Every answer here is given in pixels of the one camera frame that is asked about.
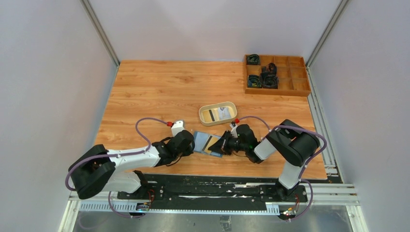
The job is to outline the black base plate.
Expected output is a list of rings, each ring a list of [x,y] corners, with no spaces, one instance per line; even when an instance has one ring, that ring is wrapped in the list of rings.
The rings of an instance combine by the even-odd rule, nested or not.
[[[137,192],[115,192],[112,196],[121,200],[153,199],[152,209],[167,210],[262,211],[266,203],[290,206],[308,203],[303,185],[285,199],[278,197],[274,192],[276,181],[275,178],[146,174],[145,186]]]

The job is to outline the blue card holder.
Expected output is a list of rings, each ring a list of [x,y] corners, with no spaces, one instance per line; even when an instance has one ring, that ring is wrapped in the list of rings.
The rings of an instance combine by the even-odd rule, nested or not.
[[[212,152],[211,154],[207,154],[207,153],[202,151],[203,146],[205,145],[205,140],[210,135],[211,134],[208,134],[208,133],[205,133],[205,132],[200,132],[200,131],[195,131],[194,132],[194,134],[193,134],[194,143],[195,143],[194,152],[221,158],[222,154],[218,154],[218,153],[215,153],[215,152]]]

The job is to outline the rolled blue belt lower left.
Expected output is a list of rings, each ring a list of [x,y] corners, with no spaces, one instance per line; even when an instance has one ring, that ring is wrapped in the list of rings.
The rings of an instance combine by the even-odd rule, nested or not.
[[[250,74],[247,78],[248,88],[262,88],[261,79],[259,75]]]

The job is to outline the wooden compartment box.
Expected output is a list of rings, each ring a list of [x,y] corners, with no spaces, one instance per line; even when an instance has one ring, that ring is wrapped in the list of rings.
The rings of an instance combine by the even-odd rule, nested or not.
[[[259,55],[260,65],[247,65],[246,56],[243,59],[244,92],[246,94],[278,95],[308,97],[311,88],[308,80],[307,68],[303,57],[282,55]],[[276,76],[279,78],[278,89],[248,88],[248,75],[261,75],[262,66],[269,63],[277,66]]]

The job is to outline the rolled dark belt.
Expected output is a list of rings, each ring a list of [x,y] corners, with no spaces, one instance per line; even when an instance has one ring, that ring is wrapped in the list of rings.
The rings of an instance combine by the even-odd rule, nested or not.
[[[250,54],[246,56],[247,65],[260,65],[260,56],[258,54]]]
[[[262,73],[270,73],[273,75],[277,74],[277,66],[275,65],[275,63],[269,63],[266,66],[262,66]]]

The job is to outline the white printed card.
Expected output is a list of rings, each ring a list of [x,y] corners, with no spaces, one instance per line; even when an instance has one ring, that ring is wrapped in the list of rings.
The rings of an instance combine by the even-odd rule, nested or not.
[[[219,120],[227,120],[231,118],[229,107],[219,107],[217,108]]]

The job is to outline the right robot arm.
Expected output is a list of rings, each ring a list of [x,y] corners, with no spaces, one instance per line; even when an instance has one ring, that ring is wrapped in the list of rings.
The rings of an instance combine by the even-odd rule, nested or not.
[[[278,152],[285,164],[276,181],[275,194],[285,199],[293,194],[301,182],[301,176],[309,160],[316,156],[322,136],[306,130],[291,120],[284,120],[258,140],[249,125],[233,125],[207,150],[222,155],[242,151],[253,163],[262,163]]]

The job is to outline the gold card with black stripe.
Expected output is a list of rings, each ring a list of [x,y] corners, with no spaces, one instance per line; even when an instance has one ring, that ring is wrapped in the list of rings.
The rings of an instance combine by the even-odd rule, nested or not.
[[[203,111],[203,116],[204,116],[205,123],[212,123],[212,122],[217,121],[217,118],[215,116],[213,109],[208,109],[208,110]]]

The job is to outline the aluminium rail frame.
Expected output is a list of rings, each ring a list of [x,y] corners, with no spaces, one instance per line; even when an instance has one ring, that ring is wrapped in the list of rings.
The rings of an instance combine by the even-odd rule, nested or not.
[[[301,184],[302,190],[286,202],[268,196],[267,190],[273,187],[259,184],[246,184],[234,190],[247,193],[228,192],[228,196],[188,196],[173,195],[165,197],[157,193],[153,204],[148,200],[130,197],[119,199],[100,193],[87,200],[80,200],[79,210],[85,212],[112,212],[121,214],[230,214],[230,215],[276,215],[297,216],[303,211],[318,205],[359,206],[360,202],[352,185],[347,184]]]

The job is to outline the cream oval tray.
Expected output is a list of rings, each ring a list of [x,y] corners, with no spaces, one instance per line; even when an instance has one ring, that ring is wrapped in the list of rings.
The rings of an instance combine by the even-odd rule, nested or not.
[[[200,121],[207,127],[229,123],[236,117],[236,105],[230,101],[205,105],[199,109]]]

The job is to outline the rolled dark belt centre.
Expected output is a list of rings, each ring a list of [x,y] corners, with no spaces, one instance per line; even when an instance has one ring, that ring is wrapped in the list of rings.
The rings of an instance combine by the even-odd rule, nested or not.
[[[275,63],[269,63],[266,66],[262,66],[262,73],[270,73],[273,75],[277,74],[277,66],[275,65]]]

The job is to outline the rolled black belt lower centre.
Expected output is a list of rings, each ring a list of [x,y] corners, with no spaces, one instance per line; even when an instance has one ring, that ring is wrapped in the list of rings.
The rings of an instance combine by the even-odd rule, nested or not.
[[[275,74],[261,73],[260,83],[262,88],[278,89],[279,78]]]

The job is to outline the rolled dark belt top left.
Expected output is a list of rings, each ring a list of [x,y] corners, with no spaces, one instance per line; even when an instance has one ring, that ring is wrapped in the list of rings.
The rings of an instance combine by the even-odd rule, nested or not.
[[[247,65],[260,65],[260,56],[258,54],[250,54],[246,56]]]

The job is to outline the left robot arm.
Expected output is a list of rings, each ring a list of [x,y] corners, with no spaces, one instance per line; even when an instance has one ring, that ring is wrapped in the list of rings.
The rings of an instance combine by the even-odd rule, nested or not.
[[[100,192],[135,193],[145,186],[137,169],[171,165],[192,154],[194,147],[194,136],[187,130],[136,149],[108,150],[95,145],[69,167],[67,178],[81,200]]]

